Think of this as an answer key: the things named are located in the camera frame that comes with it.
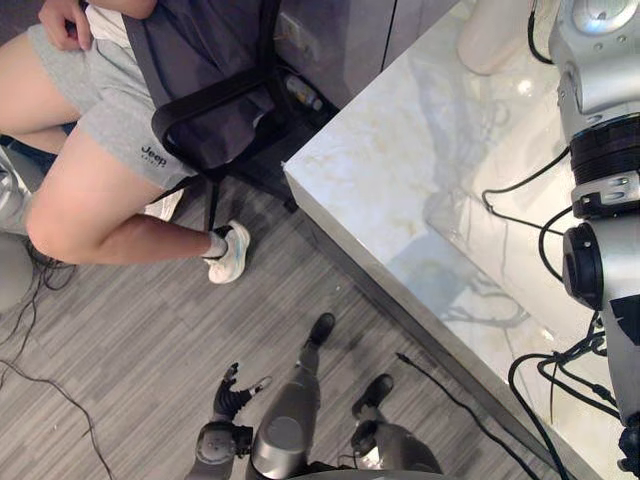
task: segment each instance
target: thigh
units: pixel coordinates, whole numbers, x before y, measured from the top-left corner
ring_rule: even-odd
[[[26,33],[0,47],[0,132],[26,134],[76,121]]]
[[[99,245],[162,193],[76,127],[33,199],[29,234],[57,251]]]

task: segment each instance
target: chair armrest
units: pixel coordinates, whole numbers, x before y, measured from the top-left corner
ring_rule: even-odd
[[[174,125],[225,105],[263,86],[270,74],[271,72],[259,68],[246,70],[163,105],[156,110],[151,119],[153,133],[167,151],[176,151],[175,145],[169,142],[169,132]]]

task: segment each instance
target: black office chair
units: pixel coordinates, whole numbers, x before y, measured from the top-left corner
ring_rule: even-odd
[[[211,230],[214,226],[220,183],[228,175],[281,199],[290,211],[295,211],[297,206],[284,179],[281,165],[335,114],[329,107],[330,113],[327,115],[325,112],[318,117],[320,121],[314,124],[307,118],[312,113],[301,111],[292,102],[283,80],[274,43],[280,4],[281,0],[264,0],[261,6],[257,62],[253,68],[172,101],[160,107],[153,116],[153,131],[164,148],[207,181],[205,230]],[[171,140],[171,130],[176,125],[258,89],[268,92],[274,108],[260,120],[253,142],[232,161],[213,169],[203,168],[202,162]],[[197,177],[185,179],[165,196],[196,179]]]

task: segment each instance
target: white bottle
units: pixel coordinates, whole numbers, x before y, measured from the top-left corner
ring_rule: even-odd
[[[316,111],[320,111],[322,109],[322,100],[318,98],[316,91],[298,77],[294,75],[287,75],[285,77],[285,84],[287,86],[287,90],[289,90],[304,106],[313,108]]]
[[[532,0],[478,0],[458,39],[460,61],[491,75],[527,43]]]

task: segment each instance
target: marble table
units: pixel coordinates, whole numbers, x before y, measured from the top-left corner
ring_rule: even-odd
[[[492,217],[479,197],[510,185],[565,147],[559,76],[523,46],[503,72],[464,68],[456,40],[461,2],[374,80],[285,171],[300,207],[417,320],[522,425],[506,384],[515,358],[563,351],[586,333],[590,312],[544,269],[537,231]],[[570,204],[568,159],[496,209],[544,223]],[[557,228],[575,223],[563,219]],[[560,269],[561,239],[547,249]],[[605,359],[572,370],[611,387]],[[554,433],[580,479],[630,479],[616,466],[622,427],[555,391],[533,364],[517,384]]]

